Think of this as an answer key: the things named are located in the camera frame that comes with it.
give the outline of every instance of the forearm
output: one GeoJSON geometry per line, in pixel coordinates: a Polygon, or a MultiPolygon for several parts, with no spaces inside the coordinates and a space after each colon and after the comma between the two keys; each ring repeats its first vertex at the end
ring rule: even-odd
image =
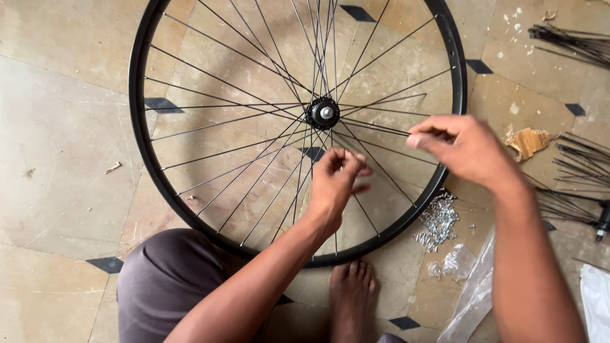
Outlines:
{"type": "Polygon", "coordinates": [[[493,307],[505,342],[585,342],[533,191],[518,176],[492,190],[493,307]]]}
{"type": "Polygon", "coordinates": [[[307,260],[324,225],[304,217],[194,307],[165,342],[247,342],[307,260]]]}

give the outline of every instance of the hub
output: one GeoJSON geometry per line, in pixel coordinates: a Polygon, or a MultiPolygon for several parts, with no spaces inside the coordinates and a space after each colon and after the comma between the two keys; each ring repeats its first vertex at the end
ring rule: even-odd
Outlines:
{"type": "Polygon", "coordinates": [[[317,98],[307,108],[307,122],[316,129],[330,129],[339,122],[339,106],[331,98],[317,98]]]}

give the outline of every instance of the pile of spoke nipples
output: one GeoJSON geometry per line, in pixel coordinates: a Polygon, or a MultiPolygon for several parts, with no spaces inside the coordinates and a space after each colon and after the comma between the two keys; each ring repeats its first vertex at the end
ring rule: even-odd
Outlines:
{"type": "Polygon", "coordinates": [[[451,229],[456,220],[459,220],[458,214],[453,208],[454,199],[456,197],[443,187],[420,216],[426,226],[426,231],[413,234],[413,239],[422,245],[427,245],[428,253],[437,252],[439,244],[446,239],[457,237],[451,229]]]}

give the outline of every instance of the person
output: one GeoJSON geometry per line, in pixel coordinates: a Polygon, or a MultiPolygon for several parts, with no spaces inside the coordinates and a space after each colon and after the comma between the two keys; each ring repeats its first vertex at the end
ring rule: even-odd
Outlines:
{"type": "MultiPolygon", "coordinates": [[[[488,125],[471,116],[439,115],[415,125],[407,145],[430,152],[450,172],[486,187],[495,206],[492,301],[503,342],[586,342],[584,329],[518,166],[488,125]]],[[[226,279],[203,234],[172,229],[127,258],[118,278],[120,341],[248,342],[303,265],[335,231],[366,158],[342,148],[314,168],[304,215],[226,279]]],[[[376,283],[370,264],[334,268],[329,282],[331,342],[362,342],[376,283]]],[[[404,342],[385,334],[380,342],[404,342]]]]}

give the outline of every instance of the plastic bag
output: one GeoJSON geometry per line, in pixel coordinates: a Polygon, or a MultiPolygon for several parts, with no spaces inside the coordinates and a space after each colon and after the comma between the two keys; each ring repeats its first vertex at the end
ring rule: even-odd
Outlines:
{"type": "Polygon", "coordinates": [[[495,227],[492,227],[457,300],[451,322],[440,333],[437,343],[468,342],[476,327],[492,308],[494,244],[495,227]]]}
{"type": "Polygon", "coordinates": [[[465,280],[475,260],[475,255],[464,244],[458,244],[445,257],[443,274],[454,274],[457,278],[455,281],[465,280]]]}
{"type": "Polygon", "coordinates": [[[607,342],[610,337],[610,273],[585,264],[580,277],[589,342],[607,342]]]}
{"type": "Polygon", "coordinates": [[[431,277],[440,280],[440,262],[431,262],[428,264],[428,274],[431,277]]]}

